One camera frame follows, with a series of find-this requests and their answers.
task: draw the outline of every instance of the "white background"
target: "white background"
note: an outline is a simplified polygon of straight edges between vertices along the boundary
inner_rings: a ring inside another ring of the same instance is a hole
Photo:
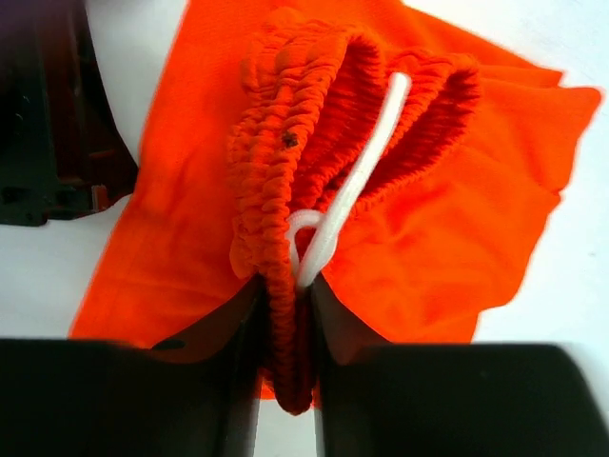
[[[528,59],[567,70],[566,85],[609,88],[609,2],[411,0]],[[89,21],[108,99],[130,150],[185,0],[96,0]],[[515,300],[484,313],[478,341],[565,346],[609,420],[609,118],[603,105],[580,143],[564,201],[552,215]],[[0,335],[64,337],[123,200],[113,209],[43,228],[0,226]],[[311,412],[292,418],[264,403],[256,456],[314,456]]]

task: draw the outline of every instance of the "orange fabric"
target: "orange fabric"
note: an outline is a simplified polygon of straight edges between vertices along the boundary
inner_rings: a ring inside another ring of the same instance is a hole
[[[306,409],[285,218],[327,207],[393,70],[412,91],[324,276],[392,341],[470,341],[518,290],[599,93],[398,0],[191,1],[72,336],[150,347],[260,271],[276,394]]]

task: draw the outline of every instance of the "white cord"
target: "white cord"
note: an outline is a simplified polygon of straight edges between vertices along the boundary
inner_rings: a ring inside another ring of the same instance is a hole
[[[290,228],[285,238],[290,242],[290,261],[296,276],[297,290],[303,290],[313,284],[322,268],[332,258],[339,233],[398,125],[410,87],[411,80],[403,73],[393,73],[389,78],[389,90],[372,136],[327,209],[327,213],[323,214],[315,209],[299,209],[287,218]],[[299,261],[295,236],[298,230],[305,227],[315,228],[316,231],[304,253],[303,260]]]

